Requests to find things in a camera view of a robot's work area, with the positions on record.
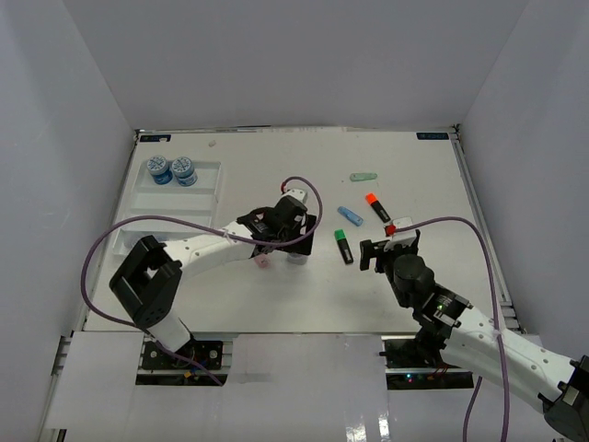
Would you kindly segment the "blue lidded jar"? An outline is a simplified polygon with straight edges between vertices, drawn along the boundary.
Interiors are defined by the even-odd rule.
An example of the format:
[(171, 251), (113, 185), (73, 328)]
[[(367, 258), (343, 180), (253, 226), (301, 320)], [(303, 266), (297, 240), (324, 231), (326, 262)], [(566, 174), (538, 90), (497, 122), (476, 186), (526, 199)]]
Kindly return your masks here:
[(163, 156), (153, 156), (146, 161), (146, 170), (157, 185), (165, 185), (173, 180), (168, 160)]
[(170, 169), (180, 186), (190, 187), (198, 179), (195, 167), (188, 157), (174, 159), (170, 165)]

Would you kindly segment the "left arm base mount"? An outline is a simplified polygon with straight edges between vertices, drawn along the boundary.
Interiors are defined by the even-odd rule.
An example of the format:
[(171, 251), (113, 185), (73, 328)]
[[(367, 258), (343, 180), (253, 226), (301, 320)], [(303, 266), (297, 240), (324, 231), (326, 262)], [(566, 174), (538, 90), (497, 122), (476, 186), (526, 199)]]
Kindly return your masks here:
[(166, 387), (222, 387), (228, 376), (225, 343), (192, 340), (176, 355), (153, 341), (145, 341), (135, 384)]

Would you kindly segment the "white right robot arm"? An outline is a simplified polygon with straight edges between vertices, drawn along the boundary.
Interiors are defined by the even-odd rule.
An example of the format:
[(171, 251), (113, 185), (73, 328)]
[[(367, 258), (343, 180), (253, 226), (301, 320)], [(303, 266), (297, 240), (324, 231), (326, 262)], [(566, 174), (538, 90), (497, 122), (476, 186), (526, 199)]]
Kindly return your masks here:
[(364, 240), (361, 270), (387, 277), (398, 304), (420, 329), (415, 354), (425, 366), (457, 366), (505, 387), (571, 441), (588, 438), (588, 358), (572, 359), (502, 328), (470, 301), (436, 283), (418, 243)]

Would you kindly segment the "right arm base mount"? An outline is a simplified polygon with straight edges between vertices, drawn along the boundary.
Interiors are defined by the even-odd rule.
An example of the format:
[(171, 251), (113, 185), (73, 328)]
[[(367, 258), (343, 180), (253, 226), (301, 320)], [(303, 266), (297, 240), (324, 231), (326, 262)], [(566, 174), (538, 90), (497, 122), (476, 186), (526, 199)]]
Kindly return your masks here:
[(426, 356), (412, 339), (384, 339), (379, 355), (385, 360), (389, 391), (474, 388), (475, 382), (470, 372)]

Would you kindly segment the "clear jar of clips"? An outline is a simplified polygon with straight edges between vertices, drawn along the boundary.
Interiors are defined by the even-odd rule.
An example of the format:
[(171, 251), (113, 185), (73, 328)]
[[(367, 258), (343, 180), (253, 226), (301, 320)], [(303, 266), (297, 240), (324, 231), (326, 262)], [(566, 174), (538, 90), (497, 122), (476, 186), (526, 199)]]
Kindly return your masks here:
[(140, 239), (140, 235), (135, 235), (133, 232), (131, 232), (124, 235), (122, 245), (124, 246), (125, 250), (131, 250)]

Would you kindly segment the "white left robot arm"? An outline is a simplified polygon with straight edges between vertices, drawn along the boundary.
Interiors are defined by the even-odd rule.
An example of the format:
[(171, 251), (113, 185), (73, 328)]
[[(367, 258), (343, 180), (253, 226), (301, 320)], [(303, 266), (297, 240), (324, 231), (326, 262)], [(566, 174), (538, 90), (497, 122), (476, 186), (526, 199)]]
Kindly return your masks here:
[(223, 264), (255, 259), (275, 250), (308, 256), (317, 217), (306, 208), (306, 192), (285, 192), (273, 207), (242, 215), (221, 229), (219, 236), (201, 234), (159, 242), (150, 235), (133, 246), (110, 279), (134, 326), (148, 332), (163, 346), (163, 356), (175, 367), (188, 365), (194, 344), (188, 327), (174, 311), (181, 279)]

